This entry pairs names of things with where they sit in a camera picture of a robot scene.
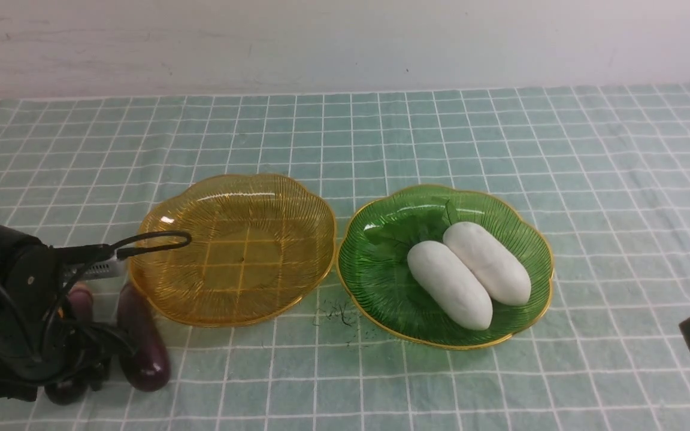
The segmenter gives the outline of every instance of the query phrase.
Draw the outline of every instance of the purple eggplant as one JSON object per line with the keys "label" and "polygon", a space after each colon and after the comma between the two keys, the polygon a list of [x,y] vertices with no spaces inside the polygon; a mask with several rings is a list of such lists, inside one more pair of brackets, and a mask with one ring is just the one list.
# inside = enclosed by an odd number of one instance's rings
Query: purple eggplant
{"label": "purple eggplant", "polygon": [[[68,294],[68,302],[79,321],[92,321],[92,292],[85,287],[75,287]],[[76,403],[87,392],[89,385],[81,379],[68,379],[57,384],[44,386],[44,393],[49,401],[58,406],[68,406]]]}
{"label": "purple eggplant", "polygon": [[132,284],[125,284],[119,295],[117,326],[126,330],[137,343],[137,353],[120,357],[124,376],[135,389],[159,390],[170,381],[172,366],[167,346],[153,322],[148,302]]}

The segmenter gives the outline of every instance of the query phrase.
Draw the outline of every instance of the green plastic plate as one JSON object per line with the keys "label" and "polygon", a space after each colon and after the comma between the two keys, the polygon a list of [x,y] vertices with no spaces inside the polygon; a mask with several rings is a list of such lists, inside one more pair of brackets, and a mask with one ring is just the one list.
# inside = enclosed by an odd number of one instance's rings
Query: green plastic plate
{"label": "green plastic plate", "polygon": [[[512,252],[531,277],[524,306],[494,303],[487,330],[455,324],[408,270],[406,254],[426,240],[441,241],[457,221],[473,221]],[[501,199],[446,186],[412,186],[370,202],[350,219],[337,251],[337,273],[357,308],[405,340],[446,349],[493,346],[534,324],[553,295],[553,253],[547,240]]]}

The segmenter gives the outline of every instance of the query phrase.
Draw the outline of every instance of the light green tablecloth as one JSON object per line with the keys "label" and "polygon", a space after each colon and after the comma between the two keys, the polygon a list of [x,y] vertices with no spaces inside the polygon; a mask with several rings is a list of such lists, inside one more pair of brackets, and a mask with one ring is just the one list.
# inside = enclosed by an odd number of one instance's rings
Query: light green tablecloth
{"label": "light green tablecloth", "polygon": [[[690,430],[690,84],[0,102],[0,223],[47,243],[131,235],[223,172],[295,177],[340,234],[411,184],[489,191],[550,241],[553,305],[446,352],[359,318],[331,275],[265,324],[159,320],[164,390],[116,370],[74,406],[0,399],[0,430]],[[99,319],[120,284],[94,284]]]}

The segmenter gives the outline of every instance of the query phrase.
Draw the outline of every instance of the white oblong object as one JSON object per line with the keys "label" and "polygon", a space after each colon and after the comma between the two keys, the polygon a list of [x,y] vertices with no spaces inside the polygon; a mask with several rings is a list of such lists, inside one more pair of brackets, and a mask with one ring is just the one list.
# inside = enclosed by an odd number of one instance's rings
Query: white oblong object
{"label": "white oblong object", "polygon": [[408,269],[420,286],[454,322],[471,330],[491,324],[491,298],[470,270],[440,242],[423,241],[406,257]]}
{"label": "white oblong object", "polygon": [[443,243],[476,276],[490,297],[505,305],[525,305],[531,297],[531,279],[501,242],[476,223],[460,221],[443,234]]}

